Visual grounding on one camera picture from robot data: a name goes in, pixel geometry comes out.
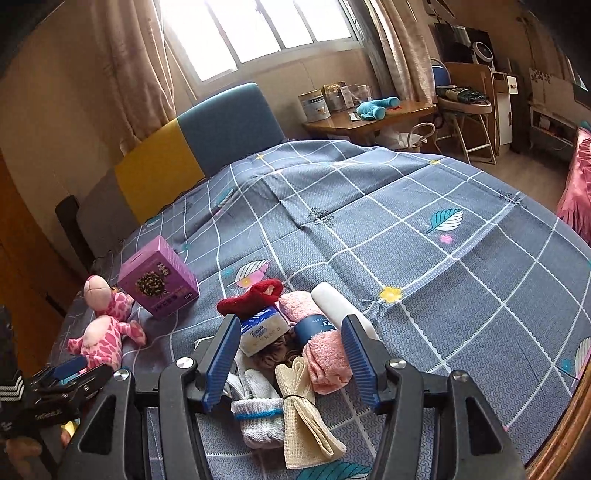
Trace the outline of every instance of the yellow flower pattern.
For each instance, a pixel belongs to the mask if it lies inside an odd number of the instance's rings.
[[[402,298],[402,289],[395,287],[385,287],[379,294],[380,299],[387,303],[394,303]]]

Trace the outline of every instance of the curtain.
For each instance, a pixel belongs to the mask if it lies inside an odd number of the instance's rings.
[[[398,96],[403,100],[436,101],[427,44],[409,3],[404,0],[363,1],[377,30]]]
[[[123,154],[176,117],[158,0],[92,0],[96,41],[125,121]]]
[[[350,8],[359,41],[369,57],[376,80],[378,81],[380,92],[373,92],[374,98],[397,96],[378,31],[374,27],[374,22],[369,14],[369,10],[365,6],[364,0],[349,0],[345,3],[345,6]]]

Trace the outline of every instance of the purple box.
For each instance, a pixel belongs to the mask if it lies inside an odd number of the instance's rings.
[[[195,275],[161,235],[122,265],[118,285],[158,318],[199,296]]]

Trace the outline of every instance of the wooden floor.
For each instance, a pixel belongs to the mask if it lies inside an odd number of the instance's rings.
[[[522,191],[552,212],[556,211],[569,175],[566,162],[542,151],[527,154],[510,151],[497,157],[496,165],[480,162],[478,157],[472,155],[470,160],[475,167]]]

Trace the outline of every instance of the blue plaid bedsheet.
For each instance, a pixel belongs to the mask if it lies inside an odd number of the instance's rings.
[[[135,305],[148,335],[124,342],[123,364],[160,371],[213,335],[216,303],[264,277],[286,291],[328,281],[374,323],[389,351],[418,369],[468,371],[524,462],[566,409],[591,345],[591,251],[526,195],[460,161],[346,141],[297,141],[233,163],[142,225],[96,268],[111,284],[156,235],[195,273],[200,298],[165,320]],[[67,356],[93,313],[78,297],[52,360]],[[347,454],[331,468],[286,471],[253,451],[225,414],[199,417],[213,477],[364,478],[383,418],[355,382],[319,410]],[[428,478],[433,412],[426,411],[418,477]],[[150,416],[152,475],[164,477],[158,417]]]

